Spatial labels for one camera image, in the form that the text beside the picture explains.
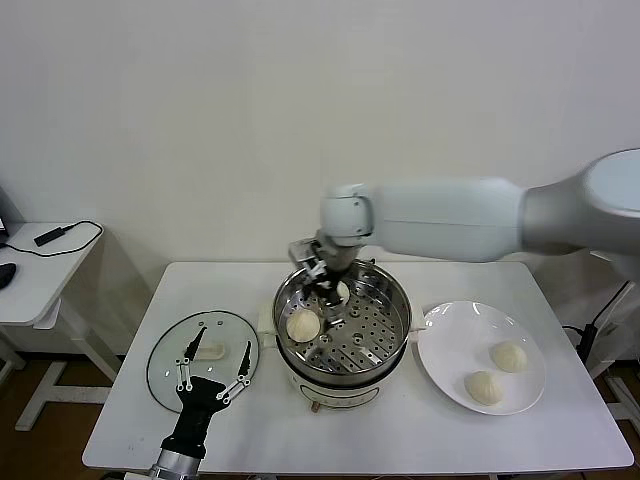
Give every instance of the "robotic hand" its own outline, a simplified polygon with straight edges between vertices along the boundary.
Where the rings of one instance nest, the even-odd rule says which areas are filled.
[[[184,357],[176,360],[176,393],[182,402],[182,411],[173,433],[162,441],[158,460],[148,475],[127,473],[125,479],[196,480],[200,461],[206,454],[204,440],[211,417],[227,408],[251,383],[247,377],[251,364],[250,341],[247,342],[238,375],[228,386],[207,378],[191,376],[190,364],[196,356],[206,328],[202,327],[196,338],[189,343]]]
[[[333,290],[365,245],[464,262],[517,251],[606,253],[640,278],[640,149],[607,155],[576,176],[524,190],[500,178],[346,185],[322,201],[314,238],[290,244],[310,284]]]

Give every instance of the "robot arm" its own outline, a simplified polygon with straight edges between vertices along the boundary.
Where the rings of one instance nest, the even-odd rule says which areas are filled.
[[[290,256],[339,272],[364,245],[465,262],[590,248],[608,253],[626,277],[640,278],[638,178],[640,150],[627,150],[530,190],[500,178],[333,188],[316,237],[292,244]]]

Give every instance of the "dough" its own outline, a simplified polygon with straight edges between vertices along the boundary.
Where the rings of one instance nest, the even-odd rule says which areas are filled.
[[[504,396],[498,379],[489,372],[472,373],[464,379],[464,386],[469,395],[483,405],[495,405]]]
[[[196,352],[196,356],[193,359],[194,361],[207,361],[207,360],[220,360],[224,357],[226,353],[226,349],[224,348],[224,343],[217,342],[212,343],[207,347],[200,347]]]
[[[294,342],[310,342],[320,333],[320,319],[311,310],[301,308],[287,318],[287,333]]]
[[[527,368],[527,354],[516,342],[501,342],[491,349],[490,354],[491,360],[505,372],[517,373]]]
[[[347,302],[349,301],[349,297],[351,296],[351,293],[349,292],[349,287],[347,287],[347,284],[344,282],[338,282],[336,291],[338,292],[338,295],[340,295],[340,298],[342,299],[342,304],[346,305]]]

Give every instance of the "table leg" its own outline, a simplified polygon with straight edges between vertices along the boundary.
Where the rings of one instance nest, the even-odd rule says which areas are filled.
[[[103,404],[107,400],[111,390],[109,387],[56,385],[66,366],[67,362],[52,362],[49,365],[38,384],[38,388],[33,392],[29,403],[22,411],[22,415],[16,423],[16,430],[21,432],[31,430],[47,402]]]
[[[12,368],[16,370],[22,370],[25,366],[25,361],[9,346],[8,343],[0,336],[0,358],[5,362],[11,362]]]
[[[64,298],[60,305],[59,325],[78,349],[112,382],[115,381],[122,362]]]
[[[616,420],[629,420],[640,435],[640,405],[633,398],[631,391],[620,377],[605,377],[605,382],[611,389],[618,403],[607,403],[611,416]]]

